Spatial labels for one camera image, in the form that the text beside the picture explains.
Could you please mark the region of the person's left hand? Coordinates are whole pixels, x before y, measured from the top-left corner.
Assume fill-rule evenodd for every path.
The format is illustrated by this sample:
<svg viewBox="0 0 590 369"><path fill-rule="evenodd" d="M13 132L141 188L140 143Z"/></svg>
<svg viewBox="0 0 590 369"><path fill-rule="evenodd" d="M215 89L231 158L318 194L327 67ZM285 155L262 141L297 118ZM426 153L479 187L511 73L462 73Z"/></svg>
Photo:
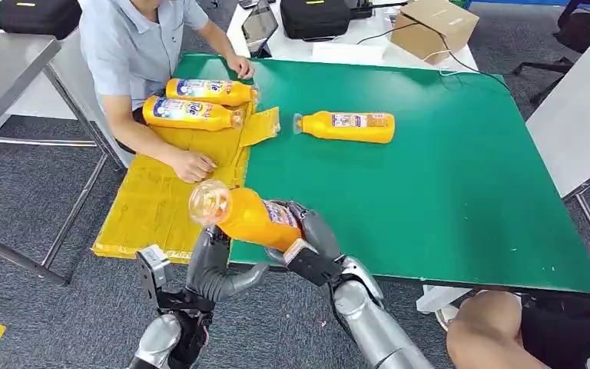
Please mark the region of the person's left hand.
<svg viewBox="0 0 590 369"><path fill-rule="evenodd" d="M224 58L229 69L235 72L240 80L252 79L254 76L254 67L247 58L234 53L231 53Z"/></svg>

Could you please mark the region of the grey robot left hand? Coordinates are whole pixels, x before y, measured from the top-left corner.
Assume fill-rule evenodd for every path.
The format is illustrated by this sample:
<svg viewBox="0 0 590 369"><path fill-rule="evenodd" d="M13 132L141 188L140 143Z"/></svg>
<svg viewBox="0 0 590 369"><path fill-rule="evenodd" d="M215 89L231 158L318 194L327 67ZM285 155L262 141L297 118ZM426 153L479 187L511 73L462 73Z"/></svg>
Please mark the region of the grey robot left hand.
<svg viewBox="0 0 590 369"><path fill-rule="evenodd" d="M186 288L214 303L260 284L269 265L259 263L239 274L228 271L230 238L216 225L199 234L187 269Z"/></svg>

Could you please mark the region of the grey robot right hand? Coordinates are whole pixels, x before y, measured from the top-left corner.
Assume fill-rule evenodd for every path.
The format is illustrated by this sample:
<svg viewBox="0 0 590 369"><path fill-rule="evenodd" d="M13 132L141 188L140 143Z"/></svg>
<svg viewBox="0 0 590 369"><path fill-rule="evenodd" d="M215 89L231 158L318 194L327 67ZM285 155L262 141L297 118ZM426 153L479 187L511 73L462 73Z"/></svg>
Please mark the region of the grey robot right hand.
<svg viewBox="0 0 590 369"><path fill-rule="evenodd" d="M300 246L298 251L291 251L292 257L265 247L268 258L289 271L339 274L342 268L337 259L342 258L343 254L335 234L321 213L295 201L276 200L276 203L286 206L296 218L302 233L300 237L308 243L308 247Z"/></svg>

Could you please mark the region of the person's right hand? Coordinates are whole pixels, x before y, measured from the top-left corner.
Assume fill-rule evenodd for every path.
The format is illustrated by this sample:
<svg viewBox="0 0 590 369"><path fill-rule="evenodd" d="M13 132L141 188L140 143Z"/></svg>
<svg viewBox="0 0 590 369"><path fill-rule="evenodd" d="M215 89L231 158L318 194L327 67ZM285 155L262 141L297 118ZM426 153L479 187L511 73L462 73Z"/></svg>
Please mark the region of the person's right hand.
<svg viewBox="0 0 590 369"><path fill-rule="evenodd" d="M216 163L206 155L185 150L172 154L169 165L179 179L191 184L206 180L217 168Z"/></svg>

